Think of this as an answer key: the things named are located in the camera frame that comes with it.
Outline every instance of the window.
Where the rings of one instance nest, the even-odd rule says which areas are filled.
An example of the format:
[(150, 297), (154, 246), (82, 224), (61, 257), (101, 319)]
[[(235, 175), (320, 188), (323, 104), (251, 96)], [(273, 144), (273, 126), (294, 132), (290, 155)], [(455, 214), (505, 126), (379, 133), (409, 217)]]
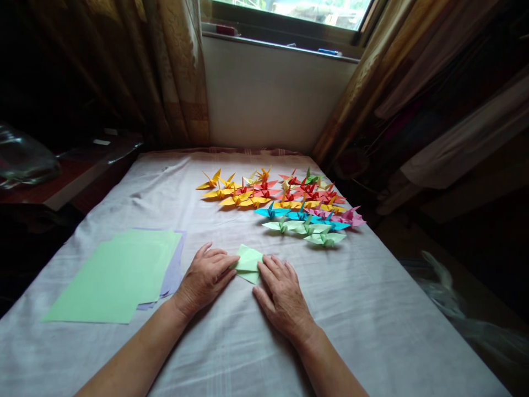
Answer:
[(209, 22), (247, 39), (360, 58), (387, 0), (213, 0)]

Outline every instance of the hand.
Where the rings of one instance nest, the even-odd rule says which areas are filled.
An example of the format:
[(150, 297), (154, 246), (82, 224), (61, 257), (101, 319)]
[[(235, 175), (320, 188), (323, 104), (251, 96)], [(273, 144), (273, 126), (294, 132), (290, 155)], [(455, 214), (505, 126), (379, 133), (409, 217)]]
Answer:
[(263, 263), (258, 262), (257, 266), (272, 293), (270, 298), (263, 288), (253, 288), (266, 317), (295, 346), (304, 344), (317, 329), (317, 325), (301, 294), (294, 268), (288, 262), (283, 264), (273, 255), (272, 258), (263, 255)]
[(185, 317), (190, 319), (200, 309), (212, 303), (237, 274), (228, 268), (239, 256), (228, 256), (222, 249), (209, 250), (212, 243), (204, 244), (187, 269), (178, 291), (171, 298)]

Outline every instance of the white wall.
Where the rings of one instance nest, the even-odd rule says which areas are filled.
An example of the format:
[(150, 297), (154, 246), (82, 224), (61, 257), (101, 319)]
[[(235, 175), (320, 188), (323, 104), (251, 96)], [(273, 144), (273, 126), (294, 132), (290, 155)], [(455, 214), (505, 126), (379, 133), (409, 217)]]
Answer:
[(356, 64), (203, 36), (212, 145), (309, 154)]

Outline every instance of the purple paper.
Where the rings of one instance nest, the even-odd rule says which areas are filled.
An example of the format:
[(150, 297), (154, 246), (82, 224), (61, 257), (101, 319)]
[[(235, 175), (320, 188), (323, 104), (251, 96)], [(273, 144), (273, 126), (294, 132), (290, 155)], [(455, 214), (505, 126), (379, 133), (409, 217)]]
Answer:
[[(149, 229), (149, 228), (134, 228), (140, 230), (163, 230), (163, 229)], [(182, 272), (180, 271), (180, 262), (182, 260), (182, 251), (184, 240), (186, 239), (185, 230), (173, 230), (175, 233), (181, 233), (182, 237), (176, 247), (175, 253), (167, 266), (165, 271), (164, 280), (161, 283), (160, 298), (165, 298), (168, 295), (172, 295), (176, 292), (180, 283), (182, 282)], [(156, 305), (156, 302), (141, 303), (136, 308), (137, 310), (148, 310), (152, 309)]]

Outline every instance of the bed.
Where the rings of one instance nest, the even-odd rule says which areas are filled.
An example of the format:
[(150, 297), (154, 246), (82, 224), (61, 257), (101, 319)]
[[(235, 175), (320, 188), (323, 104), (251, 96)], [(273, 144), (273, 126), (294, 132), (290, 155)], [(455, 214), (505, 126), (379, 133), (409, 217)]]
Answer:
[[(220, 167), (237, 178), (270, 165), (271, 176), (309, 166), (321, 173), (309, 157), (283, 154), (140, 156), (0, 320), (0, 395), (73, 395), (151, 316), (136, 311), (129, 325), (40, 322), (97, 245), (133, 227), (186, 230), (182, 272), (209, 240), (231, 254), (245, 244), (288, 259), (317, 323), (371, 396), (509, 395), (368, 225), (322, 249), (271, 235), (260, 226), (264, 218), (202, 201), (195, 190), (205, 182), (203, 170)], [(295, 351), (251, 291), (236, 277), (193, 321), (150, 395), (313, 394)]]

